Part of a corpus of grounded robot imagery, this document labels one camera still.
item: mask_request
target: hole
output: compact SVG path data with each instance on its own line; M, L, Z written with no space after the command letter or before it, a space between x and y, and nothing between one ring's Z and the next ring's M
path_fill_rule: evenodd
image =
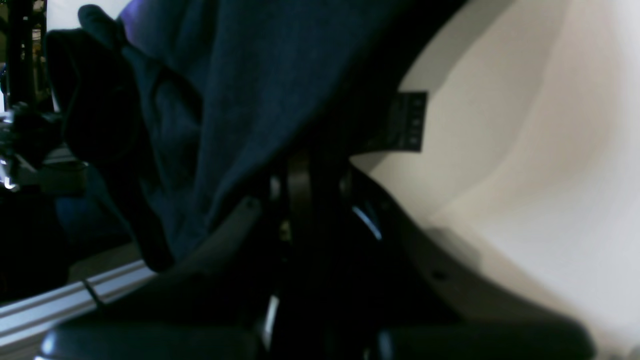
M437 281L446 281L449 278L445 272L440 270L434 270L431 276Z

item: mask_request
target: white wall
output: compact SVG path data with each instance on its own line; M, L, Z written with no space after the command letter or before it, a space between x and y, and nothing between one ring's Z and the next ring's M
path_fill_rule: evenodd
M47 2L47 29L74 29L80 27L78 9L82 5L96 4L112 18L118 17L131 0L49 0Z
M640 343L639 20L637 0L474 1L401 85L431 93L422 154L355 159L603 358Z

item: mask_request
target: black tag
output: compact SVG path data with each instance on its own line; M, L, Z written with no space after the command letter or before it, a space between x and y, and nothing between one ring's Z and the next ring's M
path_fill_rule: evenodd
M422 150L422 132L428 101L427 92L398 93L386 120L374 129L372 136L356 153L372 151Z

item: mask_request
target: clothing label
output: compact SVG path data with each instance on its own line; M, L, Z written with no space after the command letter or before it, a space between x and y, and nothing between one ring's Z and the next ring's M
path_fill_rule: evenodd
M375 129L371 138L357 153L372 151L422 150L422 132L428 102L427 92L398 93L386 120Z

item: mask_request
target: navy cloth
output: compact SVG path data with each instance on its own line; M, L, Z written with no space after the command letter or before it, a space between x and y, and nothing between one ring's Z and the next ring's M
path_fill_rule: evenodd
M82 8L84 31L130 65L150 149L136 153L134 176L173 256L195 249L258 174L313 133L346 143L384 114L463 2L133 0L118 26ZM334 153L345 161L348 146Z
M121 221L112 214L92 189L84 196L54 198L56 215L67 239L71 262L131 242Z

